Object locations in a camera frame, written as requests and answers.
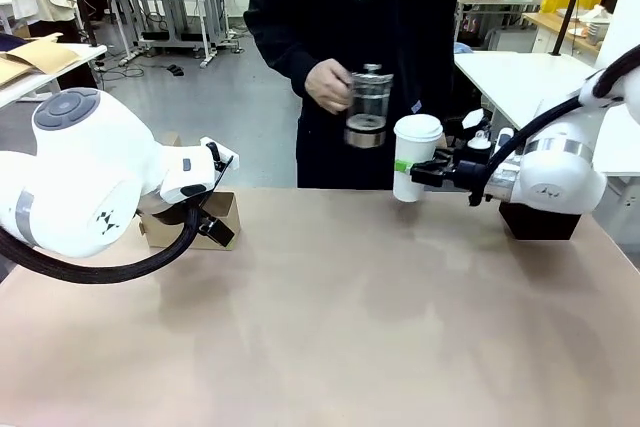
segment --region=table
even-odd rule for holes
[[[9,17],[13,17],[13,6],[11,0],[0,0],[0,22],[2,22],[4,33],[11,35]]]
[[[540,103],[580,88],[595,72],[587,64],[562,55],[485,52],[458,54],[458,68],[473,82],[507,123],[521,129],[535,118]],[[640,199],[640,126],[626,106],[609,109],[593,158],[596,170],[610,179],[620,198],[607,222],[614,238],[625,227]],[[620,177],[631,177],[622,182]]]
[[[65,47],[73,50],[80,56],[80,60],[71,64],[69,67],[64,68],[57,74],[41,74],[33,73],[19,77],[17,80],[0,87],[0,109],[7,105],[20,100],[25,95],[44,87],[47,84],[51,85],[53,92],[59,92],[57,79],[61,75],[72,71],[73,69],[80,67],[83,64],[99,57],[107,51],[104,45],[98,47],[91,47],[86,44],[64,44]]]
[[[594,220],[517,242],[464,194],[240,190],[234,252],[0,285],[13,425],[634,426],[640,280]],[[89,263],[148,255],[134,225]]]
[[[533,14],[527,13],[523,15],[524,19],[539,27],[538,36],[534,44],[533,52],[546,53],[551,52],[558,38],[558,33],[562,27],[562,17],[555,13]],[[569,24],[569,29],[586,27],[582,22],[576,20]],[[586,39],[575,36],[567,32],[564,43],[562,44],[561,53],[571,55],[582,62],[593,66],[600,55],[600,49],[595,45],[591,45]]]
[[[122,18],[120,16],[120,8],[118,7],[118,1],[127,1],[123,4],[122,11],[125,14],[129,29],[133,32],[133,39],[130,41],[127,37],[125,29],[123,27]],[[131,2],[133,12],[128,7],[128,2]],[[216,46],[226,45],[228,43],[233,44],[236,49],[239,49],[238,40],[230,40],[228,38],[228,20],[226,14],[226,7],[224,0],[191,0],[196,2],[198,17],[200,19],[200,31],[201,41],[185,40],[182,38],[182,34],[188,30],[188,21],[186,9],[184,6],[185,0],[161,0],[164,10],[164,19],[166,21],[168,40],[155,40],[145,38],[145,29],[150,30],[150,15],[151,10],[148,0],[111,0],[112,11],[115,12],[116,21],[118,23],[118,29],[125,45],[127,56],[121,62],[121,65],[126,65],[143,51],[140,49],[132,50],[129,46],[141,46],[149,49],[152,47],[178,47],[178,48],[194,48],[202,46],[205,52],[205,59],[202,61],[200,67],[206,68],[209,63],[217,55]],[[225,24],[222,25],[221,20],[225,19]]]
[[[473,15],[511,15],[516,13],[522,13],[520,9],[526,10],[529,7],[539,7],[542,0],[458,0],[456,5],[456,31],[455,39],[458,39],[458,33],[464,20],[464,8],[465,6],[484,6],[494,7],[496,10],[481,10],[469,12]]]

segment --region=green tape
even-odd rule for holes
[[[408,173],[413,167],[411,162],[406,162],[404,160],[396,160],[395,171],[402,172],[403,174]]]

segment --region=gray joint cap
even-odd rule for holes
[[[79,124],[100,105],[100,91],[75,88],[64,90],[44,101],[33,115],[42,130],[64,130]]]

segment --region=black sweatshirt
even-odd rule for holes
[[[450,105],[456,0],[251,0],[245,21],[267,64],[291,79],[303,118],[342,123],[306,94],[309,71],[335,59],[351,72],[381,64],[393,73],[390,127],[416,112],[439,118]]]

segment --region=white paper cup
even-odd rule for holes
[[[433,159],[438,141],[444,132],[442,124],[431,115],[408,115],[400,119],[396,134],[396,163],[419,164]],[[418,202],[424,185],[411,182],[408,173],[395,172],[393,195],[402,202]]]

